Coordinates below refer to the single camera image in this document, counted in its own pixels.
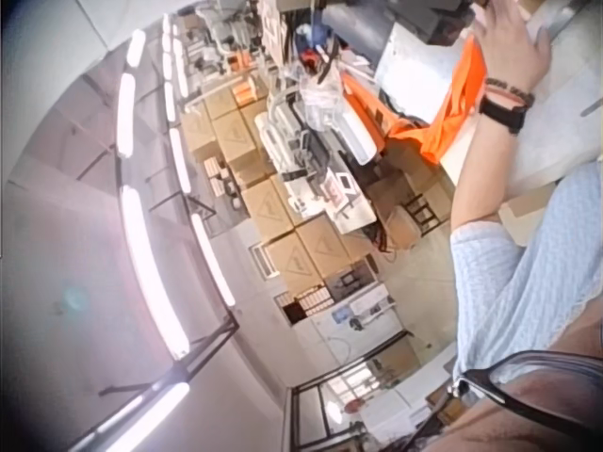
bracelet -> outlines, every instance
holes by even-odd
[[[486,78],[486,86],[492,86],[492,87],[497,87],[500,89],[508,90],[512,95],[517,96],[519,99],[521,99],[528,108],[530,108],[532,105],[534,105],[534,101],[536,100],[536,98],[534,97],[533,94],[526,93],[516,87],[508,88],[509,85],[507,84],[507,82],[503,82],[496,78],[492,78],[492,77]]]
[[[511,94],[509,91],[488,87],[488,88],[486,88],[486,93],[488,93],[488,92],[491,92],[492,94],[496,94],[498,96],[504,97],[505,99],[509,99],[510,101],[517,102],[518,104],[521,104],[523,106],[527,106],[522,98],[515,96],[514,94]]]

person's arm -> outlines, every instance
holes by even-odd
[[[548,34],[541,30],[534,44],[514,0],[491,0],[486,8],[486,26],[475,23],[475,32],[489,77],[531,92],[548,71]],[[503,96],[487,95],[508,109],[520,105]],[[453,231],[471,221],[496,219],[516,147],[517,137],[507,127],[480,117],[452,203]]]

orange garment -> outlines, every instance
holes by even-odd
[[[420,152],[423,158],[437,164],[456,138],[464,120],[475,105],[485,75],[486,67],[481,49],[473,36],[470,36],[452,74],[452,83],[446,99],[433,123],[421,129],[413,128],[409,121],[398,118],[350,75],[344,73],[342,78],[344,85],[369,109],[381,112],[383,118],[393,124],[387,132],[388,137],[399,140],[416,139],[421,143]]]

